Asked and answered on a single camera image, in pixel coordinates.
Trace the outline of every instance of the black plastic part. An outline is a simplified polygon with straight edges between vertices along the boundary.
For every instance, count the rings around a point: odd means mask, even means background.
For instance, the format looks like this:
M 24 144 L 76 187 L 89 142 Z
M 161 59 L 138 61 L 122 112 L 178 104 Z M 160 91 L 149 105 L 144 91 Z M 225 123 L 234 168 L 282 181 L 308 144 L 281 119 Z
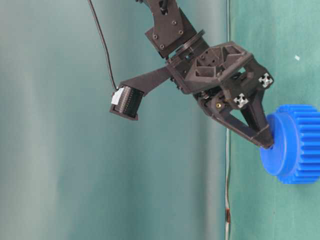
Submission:
M 112 105 L 110 112 L 122 117 L 138 120 L 138 109 L 141 104 L 144 92 L 138 89 L 122 86 L 123 92 L 117 105 Z

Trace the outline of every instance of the green backdrop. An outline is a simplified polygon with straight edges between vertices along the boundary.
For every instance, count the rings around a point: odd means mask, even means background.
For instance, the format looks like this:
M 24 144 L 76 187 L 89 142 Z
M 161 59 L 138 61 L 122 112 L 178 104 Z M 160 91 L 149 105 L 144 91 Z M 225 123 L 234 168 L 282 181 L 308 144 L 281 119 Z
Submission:
M 164 65 L 146 6 L 93 3 L 117 83 Z M 208 43 L 226 41 L 226 1 L 178 3 Z M 86 0 L 0 5 L 0 239 L 223 239 L 225 129 L 169 81 L 138 122 L 110 114 Z
M 275 78 L 263 100 L 266 113 L 282 104 L 320 109 L 320 2 L 231 0 L 230 6 L 231 40 Z M 283 185 L 264 171 L 257 147 L 233 133 L 230 147 L 231 239 L 319 239 L 320 183 Z

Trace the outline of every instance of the wire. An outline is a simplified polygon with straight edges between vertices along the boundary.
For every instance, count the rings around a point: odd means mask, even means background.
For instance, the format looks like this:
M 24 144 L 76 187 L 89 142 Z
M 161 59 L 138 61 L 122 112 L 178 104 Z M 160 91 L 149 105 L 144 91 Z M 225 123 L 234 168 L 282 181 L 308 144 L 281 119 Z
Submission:
M 114 88 L 114 90 L 117 91 L 118 88 L 117 88 L 117 86 L 115 84 L 114 75 L 112 73 L 110 56 L 109 56 L 106 40 L 105 40 L 104 34 L 103 34 L 102 30 L 101 30 L 100 23 L 99 23 L 99 20 L 98 20 L 94 5 L 93 5 L 91 0 L 88 0 L 88 3 L 89 3 L 89 6 L 90 6 L 90 9 L 91 9 L 93 18 L 94 18 L 94 22 L 95 22 L 96 28 L 98 29 L 98 33 L 100 35 L 101 42 L 102 42 L 102 45 L 103 45 L 110 81 L 111 81 L 111 84 L 112 84 L 112 87 Z

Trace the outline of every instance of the white marker sticker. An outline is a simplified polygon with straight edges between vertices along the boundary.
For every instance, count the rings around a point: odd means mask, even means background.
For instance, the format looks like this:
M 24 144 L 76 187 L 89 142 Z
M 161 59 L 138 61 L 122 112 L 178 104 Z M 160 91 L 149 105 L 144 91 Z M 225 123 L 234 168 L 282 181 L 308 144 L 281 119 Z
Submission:
M 120 88 L 118 91 L 116 91 L 114 93 L 114 95 L 112 96 L 111 104 L 118 105 L 120 97 L 121 97 L 121 94 L 122 94 L 123 91 L 124 91 L 124 88 L 122 87 L 122 88 Z

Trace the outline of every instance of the blue gear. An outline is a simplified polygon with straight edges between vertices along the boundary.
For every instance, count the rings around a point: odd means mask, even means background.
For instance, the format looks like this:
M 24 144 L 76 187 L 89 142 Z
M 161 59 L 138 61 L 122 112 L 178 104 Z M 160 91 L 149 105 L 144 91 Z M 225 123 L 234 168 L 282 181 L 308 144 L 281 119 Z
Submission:
M 274 145 L 260 149 L 265 170 L 284 184 L 314 183 L 320 176 L 320 112 L 282 105 L 267 116 Z

